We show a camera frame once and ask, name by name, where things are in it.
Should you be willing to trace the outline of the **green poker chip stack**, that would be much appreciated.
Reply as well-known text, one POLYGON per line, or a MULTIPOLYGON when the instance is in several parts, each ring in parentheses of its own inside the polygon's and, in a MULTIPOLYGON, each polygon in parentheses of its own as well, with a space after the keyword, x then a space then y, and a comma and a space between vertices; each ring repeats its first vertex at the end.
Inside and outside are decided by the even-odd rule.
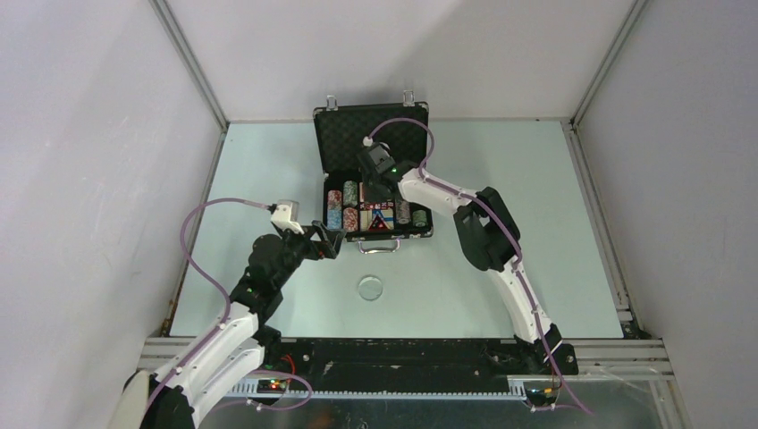
POLYGON ((342 204, 346 207, 356 207, 359 202, 358 183, 345 181, 342 188, 342 204))

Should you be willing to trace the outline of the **red poker chip stack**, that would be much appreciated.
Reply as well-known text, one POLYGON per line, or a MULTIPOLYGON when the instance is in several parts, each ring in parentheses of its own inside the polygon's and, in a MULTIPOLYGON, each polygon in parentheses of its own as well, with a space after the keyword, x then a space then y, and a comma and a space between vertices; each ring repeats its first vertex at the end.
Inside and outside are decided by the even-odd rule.
POLYGON ((355 207, 345 207, 342 211, 342 227, 347 232, 359 229, 358 210, 355 207))

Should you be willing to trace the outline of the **small red white stack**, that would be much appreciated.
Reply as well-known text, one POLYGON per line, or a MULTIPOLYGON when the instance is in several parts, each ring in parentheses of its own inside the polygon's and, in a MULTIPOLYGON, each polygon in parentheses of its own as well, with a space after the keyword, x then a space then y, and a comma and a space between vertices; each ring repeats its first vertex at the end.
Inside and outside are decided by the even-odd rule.
POLYGON ((326 206, 328 210, 341 210, 342 192, 337 189, 331 189, 327 192, 326 206))

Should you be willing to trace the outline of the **black aluminium poker case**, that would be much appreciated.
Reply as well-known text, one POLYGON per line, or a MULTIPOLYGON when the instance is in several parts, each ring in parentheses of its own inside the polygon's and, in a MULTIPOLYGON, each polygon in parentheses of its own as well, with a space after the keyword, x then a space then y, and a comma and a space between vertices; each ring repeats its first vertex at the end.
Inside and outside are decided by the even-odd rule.
MULTIPOLYGON (((327 98, 327 106, 318 107, 313 112, 316 142, 324 174, 323 219, 326 225, 327 192, 337 189, 342 192, 345 181, 356 181, 359 189, 358 210, 364 200, 358 153, 364 147, 362 140, 369 134, 376 141, 389 145, 389 153, 396 161, 409 160, 420 163, 426 154, 427 134, 419 125, 411 122, 385 122, 395 118, 411 119, 427 125, 429 106, 424 101, 416 101, 411 91, 406 91, 399 103, 375 105, 337 106, 336 97, 327 98)), ((388 231, 347 232, 345 240, 357 242, 364 253, 392 252, 399 248, 401 240, 427 239, 433 236, 434 221, 430 209, 410 203, 411 216, 415 210, 423 209, 428 217, 428 226, 415 228, 412 220, 408 224, 395 222, 395 203, 403 198, 391 200, 394 203, 394 229, 388 231)))

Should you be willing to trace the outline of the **clear round dealer button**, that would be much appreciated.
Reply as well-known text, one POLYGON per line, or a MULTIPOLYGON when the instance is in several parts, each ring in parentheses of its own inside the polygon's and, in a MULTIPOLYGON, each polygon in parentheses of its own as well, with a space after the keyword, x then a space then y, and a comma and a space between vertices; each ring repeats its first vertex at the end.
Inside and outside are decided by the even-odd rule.
POLYGON ((357 286, 358 295, 366 301, 376 301, 383 295, 383 281, 373 275, 363 277, 357 286))

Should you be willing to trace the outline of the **small green chip stack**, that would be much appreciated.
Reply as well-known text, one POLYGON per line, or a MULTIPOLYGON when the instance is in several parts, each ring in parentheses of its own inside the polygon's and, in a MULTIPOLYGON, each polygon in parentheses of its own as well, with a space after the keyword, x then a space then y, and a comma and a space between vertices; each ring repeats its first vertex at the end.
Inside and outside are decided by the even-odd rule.
POLYGON ((411 220, 415 228, 425 228, 428 226, 428 217, 423 209, 415 210, 412 213, 411 220))

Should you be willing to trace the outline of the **blue brown chip stack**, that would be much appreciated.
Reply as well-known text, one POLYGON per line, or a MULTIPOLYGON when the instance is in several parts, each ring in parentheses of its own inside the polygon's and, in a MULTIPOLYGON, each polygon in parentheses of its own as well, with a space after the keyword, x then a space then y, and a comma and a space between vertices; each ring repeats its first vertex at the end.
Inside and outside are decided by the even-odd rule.
POLYGON ((395 203, 395 222, 408 224, 411 221, 411 209, 408 201, 399 200, 395 203))

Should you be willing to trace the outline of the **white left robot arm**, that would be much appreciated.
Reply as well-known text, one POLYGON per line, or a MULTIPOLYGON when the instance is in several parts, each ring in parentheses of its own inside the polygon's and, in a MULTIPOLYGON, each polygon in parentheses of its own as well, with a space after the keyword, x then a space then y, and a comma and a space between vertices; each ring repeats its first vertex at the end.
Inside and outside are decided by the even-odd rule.
POLYGON ((282 303, 283 286, 304 261, 336 258, 346 232, 319 221, 274 228, 254 241, 227 307, 207 333, 155 371, 127 381, 109 427, 198 428, 238 381, 279 367, 281 335, 266 322, 282 303))

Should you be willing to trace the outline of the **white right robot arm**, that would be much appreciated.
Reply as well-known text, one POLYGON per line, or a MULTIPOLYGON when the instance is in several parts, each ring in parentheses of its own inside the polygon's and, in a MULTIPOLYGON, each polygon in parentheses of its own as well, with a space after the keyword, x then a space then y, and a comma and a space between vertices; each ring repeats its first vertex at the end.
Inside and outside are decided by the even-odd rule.
POLYGON ((528 280, 518 227, 499 192, 443 181, 421 164, 395 160, 386 144, 370 138, 364 139, 358 161, 367 191, 451 216, 464 257, 491 277, 509 312, 521 365, 533 374, 553 371, 562 376, 572 352, 528 280))

